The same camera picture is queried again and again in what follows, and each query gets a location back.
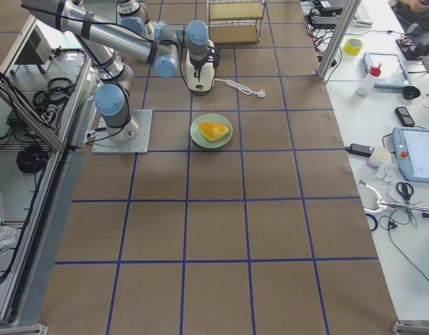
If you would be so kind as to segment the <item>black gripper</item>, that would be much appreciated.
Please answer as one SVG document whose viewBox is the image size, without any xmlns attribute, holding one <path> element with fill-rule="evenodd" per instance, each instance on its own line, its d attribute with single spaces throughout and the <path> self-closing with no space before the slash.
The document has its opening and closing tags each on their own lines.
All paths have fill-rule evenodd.
<svg viewBox="0 0 429 335">
<path fill-rule="evenodd" d="M 221 60 L 221 50 L 217 47 L 210 47 L 208 51 L 208 62 L 213 65 L 214 68 L 219 67 Z M 201 68 L 195 68 L 194 78 L 200 82 Z"/>
</svg>

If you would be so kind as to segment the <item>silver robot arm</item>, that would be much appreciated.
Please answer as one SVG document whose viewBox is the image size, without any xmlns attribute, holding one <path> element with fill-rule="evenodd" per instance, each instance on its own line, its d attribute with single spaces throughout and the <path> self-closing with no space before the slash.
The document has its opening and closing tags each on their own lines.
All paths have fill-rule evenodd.
<svg viewBox="0 0 429 335">
<path fill-rule="evenodd" d="M 203 21 L 193 20 L 185 26 L 153 23 L 138 1 L 118 1 L 120 23 L 91 12 L 81 1 L 23 1 L 22 7 L 44 24 L 73 33 L 91 58 L 103 82 L 94 103 L 105 122 L 108 140 L 132 140 L 141 126 L 129 107 L 134 75 L 115 57 L 116 51 L 153 66 L 160 77 L 180 73 L 187 88 L 199 96 L 213 87 L 220 53 Z"/>
<path fill-rule="evenodd" d="M 142 1 L 117 0 L 116 2 L 122 26 L 145 38 L 153 38 L 152 21 Z"/>
</svg>

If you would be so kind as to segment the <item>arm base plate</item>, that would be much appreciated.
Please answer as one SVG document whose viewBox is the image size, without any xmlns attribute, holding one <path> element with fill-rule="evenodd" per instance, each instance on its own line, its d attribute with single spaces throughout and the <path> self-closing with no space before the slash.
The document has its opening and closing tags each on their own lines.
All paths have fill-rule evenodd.
<svg viewBox="0 0 429 335">
<path fill-rule="evenodd" d="M 130 122 L 117 135 L 109 137 L 116 133 L 113 128 L 96 133 L 94 154 L 148 154 L 153 110 L 131 110 L 130 115 Z"/>
</svg>

